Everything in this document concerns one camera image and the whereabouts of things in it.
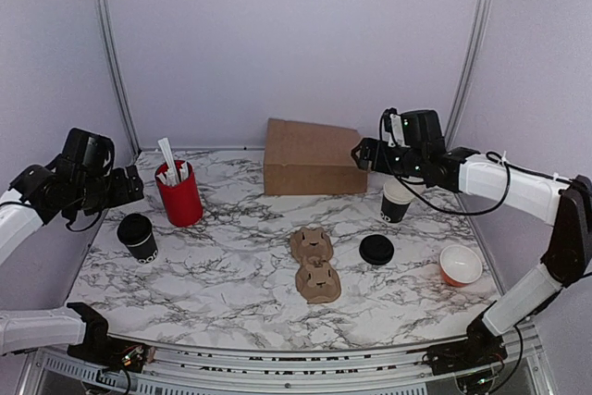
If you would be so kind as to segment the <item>black paper coffee cup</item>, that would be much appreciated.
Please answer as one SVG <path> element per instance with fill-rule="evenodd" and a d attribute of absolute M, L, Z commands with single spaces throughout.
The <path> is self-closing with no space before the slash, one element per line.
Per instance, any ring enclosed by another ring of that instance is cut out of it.
<path fill-rule="evenodd" d="M 390 224 L 403 220 L 414 195 L 398 180 L 390 179 L 383 186 L 381 218 Z"/>
<path fill-rule="evenodd" d="M 158 256 L 153 225 L 147 216 L 125 216 L 117 228 L 117 238 L 140 264 L 152 263 Z"/>

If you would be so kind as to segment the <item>brown cardboard box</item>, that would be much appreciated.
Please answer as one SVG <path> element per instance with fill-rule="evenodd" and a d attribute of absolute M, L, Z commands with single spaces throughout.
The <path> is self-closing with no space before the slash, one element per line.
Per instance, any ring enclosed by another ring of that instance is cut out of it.
<path fill-rule="evenodd" d="M 280 195 L 342 195 L 367 191 L 367 173 L 351 151 L 357 130 L 270 118 L 264 154 L 264 192 Z"/>

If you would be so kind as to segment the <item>brown pulp cup carrier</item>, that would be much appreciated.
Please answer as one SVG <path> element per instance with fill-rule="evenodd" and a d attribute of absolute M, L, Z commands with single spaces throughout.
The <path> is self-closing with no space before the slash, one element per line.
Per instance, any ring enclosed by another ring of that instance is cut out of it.
<path fill-rule="evenodd" d="M 290 253 L 300 265 L 295 275 L 296 289 L 309 304 L 330 303 L 339 298 L 340 278 L 330 263 L 333 244 L 323 228 L 302 227 L 292 233 Z"/>

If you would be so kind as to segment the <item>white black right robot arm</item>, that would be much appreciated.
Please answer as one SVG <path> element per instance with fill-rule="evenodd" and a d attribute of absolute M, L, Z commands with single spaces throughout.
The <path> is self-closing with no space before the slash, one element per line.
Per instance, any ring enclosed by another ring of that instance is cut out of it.
<path fill-rule="evenodd" d="M 477 151 L 446 150 L 440 136 L 429 135 L 424 142 L 364 138 L 351 157 L 361 170 L 397 175 L 405 187 L 478 193 L 476 175 L 468 170 L 481 160 Z M 536 265 L 560 282 L 560 290 L 537 305 L 543 315 L 538 325 L 554 373 L 574 374 L 582 383 L 591 374 L 591 183 L 581 176 L 559 179 L 514 167 L 494 153 L 485 159 L 501 175 L 490 196 L 495 205 L 485 211 L 492 219 L 477 224 L 495 274 L 505 290 L 516 289 Z M 552 199 L 559 206 L 534 211 L 517 203 L 519 179 L 559 186 Z"/>

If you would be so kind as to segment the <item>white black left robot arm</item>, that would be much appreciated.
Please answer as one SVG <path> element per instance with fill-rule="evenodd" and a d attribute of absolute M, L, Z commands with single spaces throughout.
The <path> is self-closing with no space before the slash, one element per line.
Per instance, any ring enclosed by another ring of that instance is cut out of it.
<path fill-rule="evenodd" d="M 1 259 L 11 260 L 22 245 L 37 249 L 24 254 L 31 270 L 17 270 L 12 285 L 53 288 L 70 286 L 72 275 L 64 255 L 66 242 L 39 230 L 62 215 L 69 222 L 78 212 L 99 217 L 109 208 L 142 199 L 136 167 L 60 170 L 55 162 L 22 171 L 1 196 Z M 52 345 L 66 345 L 74 357 L 108 368 L 142 370 L 146 347 L 107 334 L 104 317 L 84 302 L 28 303 L 24 310 L 1 313 L 1 353 L 20 353 Z"/>

